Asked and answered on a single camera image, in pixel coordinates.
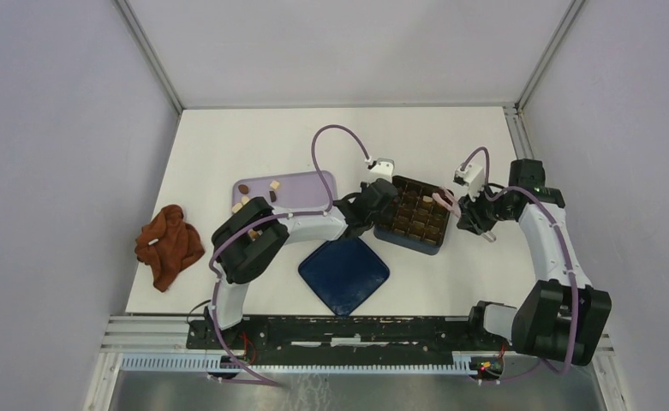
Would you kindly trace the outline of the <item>pink tongs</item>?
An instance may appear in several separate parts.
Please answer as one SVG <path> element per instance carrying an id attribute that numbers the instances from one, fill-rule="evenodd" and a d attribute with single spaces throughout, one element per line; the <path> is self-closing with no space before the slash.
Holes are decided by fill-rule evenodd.
<path id="1" fill-rule="evenodd" d="M 450 190 L 444 187 L 436 188 L 433 191 L 432 198 L 435 203 L 445 208 L 455 218 L 461 217 L 461 212 L 459 205 L 457 203 L 457 199 Z"/>

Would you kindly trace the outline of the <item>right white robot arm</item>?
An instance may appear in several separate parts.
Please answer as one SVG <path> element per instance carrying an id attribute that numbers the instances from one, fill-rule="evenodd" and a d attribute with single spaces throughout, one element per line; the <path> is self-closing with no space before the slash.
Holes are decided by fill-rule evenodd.
<path id="1" fill-rule="evenodd" d="M 564 196 L 546 182 L 538 160 L 511 162 L 507 186 L 494 192 L 487 171 L 466 163 L 455 171 L 468 192 L 457 205 L 457 227 L 488 236 L 498 222 L 514 221 L 523 232 L 535 284 L 519 307 L 480 301 L 465 327 L 468 343 L 490 348 L 507 340 L 519 354 L 586 366 L 612 310 L 606 291 L 595 289 L 575 255 L 566 227 Z"/>

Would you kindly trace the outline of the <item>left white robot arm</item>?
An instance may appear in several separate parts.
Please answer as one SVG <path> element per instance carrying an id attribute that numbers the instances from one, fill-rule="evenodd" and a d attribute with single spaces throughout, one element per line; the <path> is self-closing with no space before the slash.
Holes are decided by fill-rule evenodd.
<path id="1" fill-rule="evenodd" d="M 398 197 L 385 179 L 335 200 L 331 208 L 287 209 L 255 197 L 212 234 L 209 268 L 216 276 L 207 307 L 207 337 L 218 348 L 239 340 L 248 285 L 268 268 L 282 247 L 305 241 L 357 238 L 369 231 Z"/>

